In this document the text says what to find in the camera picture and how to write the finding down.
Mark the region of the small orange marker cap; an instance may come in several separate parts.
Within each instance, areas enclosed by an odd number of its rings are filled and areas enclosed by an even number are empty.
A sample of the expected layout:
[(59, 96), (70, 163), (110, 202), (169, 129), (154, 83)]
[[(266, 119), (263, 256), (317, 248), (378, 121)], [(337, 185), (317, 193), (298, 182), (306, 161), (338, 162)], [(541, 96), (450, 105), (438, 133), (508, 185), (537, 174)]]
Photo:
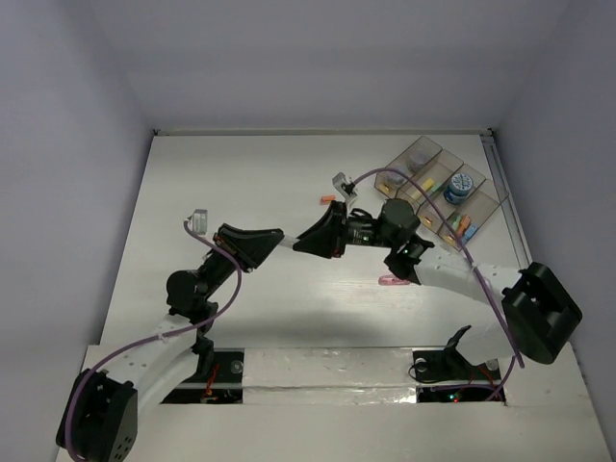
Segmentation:
[(334, 201), (335, 199), (336, 199), (335, 195), (325, 195), (325, 196), (321, 197), (320, 204), (321, 205), (329, 204), (332, 201)]

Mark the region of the grey orange highlighter pen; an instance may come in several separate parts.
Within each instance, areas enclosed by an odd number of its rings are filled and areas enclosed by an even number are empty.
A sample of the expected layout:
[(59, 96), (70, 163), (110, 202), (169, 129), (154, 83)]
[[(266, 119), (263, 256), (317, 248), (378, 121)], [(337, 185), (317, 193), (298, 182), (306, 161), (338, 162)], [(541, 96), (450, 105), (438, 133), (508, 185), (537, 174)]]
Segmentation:
[(285, 247), (285, 248), (289, 248), (289, 249), (294, 249), (295, 245), (298, 243), (298, 239), (297, 238), (293, 238), (290, 236), (285, 236), (280, 242), (279, 242), (279, 246)]

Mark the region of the paperclip jar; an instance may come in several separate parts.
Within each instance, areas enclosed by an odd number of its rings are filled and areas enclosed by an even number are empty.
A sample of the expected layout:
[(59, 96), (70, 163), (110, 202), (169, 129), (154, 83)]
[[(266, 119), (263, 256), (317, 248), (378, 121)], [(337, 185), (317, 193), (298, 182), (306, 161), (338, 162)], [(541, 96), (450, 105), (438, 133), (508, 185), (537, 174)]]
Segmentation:
[(419, 172), (432, 158), (432, 155), (429, 152), (420, 150), (413, 151), (409, 154), (406, 165), (408, 170), (415, 174)]
[(388, 166), (388, 171), (384, 173), (386, 181), (393, 188), (399, 188), (406, 183), (409, 171), (405, 165)]

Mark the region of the blue lid pin jar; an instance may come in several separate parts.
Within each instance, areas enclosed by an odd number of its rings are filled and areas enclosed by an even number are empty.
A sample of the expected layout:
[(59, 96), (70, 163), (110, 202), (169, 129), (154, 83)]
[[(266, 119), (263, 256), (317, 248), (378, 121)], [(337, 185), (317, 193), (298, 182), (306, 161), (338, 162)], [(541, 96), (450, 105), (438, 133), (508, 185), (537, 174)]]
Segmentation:
[(444, 199), (451, 204), (463, 203), (473, 191), (474, 179), (467, 173), (458, 172), (451, 176), (444, 189)]

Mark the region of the blue highlighter pen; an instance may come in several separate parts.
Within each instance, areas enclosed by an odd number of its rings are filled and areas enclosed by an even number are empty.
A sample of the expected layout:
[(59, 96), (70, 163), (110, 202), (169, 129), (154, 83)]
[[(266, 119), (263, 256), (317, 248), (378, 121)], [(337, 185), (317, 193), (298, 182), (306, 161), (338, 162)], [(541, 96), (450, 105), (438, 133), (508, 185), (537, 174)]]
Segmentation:
[(464, 232), (462, 236), (462, 242), (466, 244), (473, 237), (476, 231), (477, 231), (477, 226), (474, 224), (471, 224)]

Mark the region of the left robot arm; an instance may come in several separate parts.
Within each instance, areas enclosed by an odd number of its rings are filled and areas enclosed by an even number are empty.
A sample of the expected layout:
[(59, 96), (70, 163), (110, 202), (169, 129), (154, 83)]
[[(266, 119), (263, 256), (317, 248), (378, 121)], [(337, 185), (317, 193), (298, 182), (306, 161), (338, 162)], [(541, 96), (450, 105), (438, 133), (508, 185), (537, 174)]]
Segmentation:
[(280, 229), (241, 230), (222, 225), (212, 240), (185, 231), (209, 251), (197, 269), (167, 279), (168, 311), (147, 337), (109, 353), (76, 377), (56, 443), (73, 461), (122, 461), (135, 444), (139, 417), (187, 378), (201, 380), (213, 368), (206, 334), (228, 304), (211, 296), (234, 276), (256, 270), (284, 241)]

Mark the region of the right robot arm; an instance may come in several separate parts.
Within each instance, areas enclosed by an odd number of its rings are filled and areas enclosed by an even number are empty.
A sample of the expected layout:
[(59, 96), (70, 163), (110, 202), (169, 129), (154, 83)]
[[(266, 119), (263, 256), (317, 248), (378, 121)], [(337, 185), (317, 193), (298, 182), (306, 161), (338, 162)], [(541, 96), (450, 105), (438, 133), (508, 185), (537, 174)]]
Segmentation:
[(396, 278), (493, 309), (495, 322), (463, 326), (449, 340), (443, 365), (452, 376), (464, 377), (481, 363), (505, 357), (553, 363), (582, 320), (554, 273), (536, 262), (525, 269), (471, 262), (421, 238), (419, 225), (414, 209), (402, 199), (387, 200), (377, 217), (333, 201), (292, 248), (331, 259), (342, 257), (349, 245), (383, 247), (389, 251), (384, 263)]

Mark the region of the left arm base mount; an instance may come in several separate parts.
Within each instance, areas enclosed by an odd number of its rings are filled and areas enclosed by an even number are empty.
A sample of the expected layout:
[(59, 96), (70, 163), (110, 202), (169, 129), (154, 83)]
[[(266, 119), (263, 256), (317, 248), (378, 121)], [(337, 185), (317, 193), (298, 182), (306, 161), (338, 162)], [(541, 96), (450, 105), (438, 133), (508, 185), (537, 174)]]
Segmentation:
[(198, 355), (195, 372), (176, 386), (162, 404), (242, 404), (244, 350), (216, 348), (203, 338), (192, 348)]

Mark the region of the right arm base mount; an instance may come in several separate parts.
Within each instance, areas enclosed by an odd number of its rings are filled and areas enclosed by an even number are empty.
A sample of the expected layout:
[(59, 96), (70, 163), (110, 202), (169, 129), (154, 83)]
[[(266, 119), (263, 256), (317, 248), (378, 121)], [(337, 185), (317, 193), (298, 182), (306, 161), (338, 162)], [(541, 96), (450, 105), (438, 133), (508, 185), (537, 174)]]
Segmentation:
[(489, 372), (486, 363), (473, 366), (457, 350), (471, 327), (461, 327), (441, 349), (413, 353), (407, 374), (418, 385), (418, 403), (497, 402), (505, 404), (500, 369)]

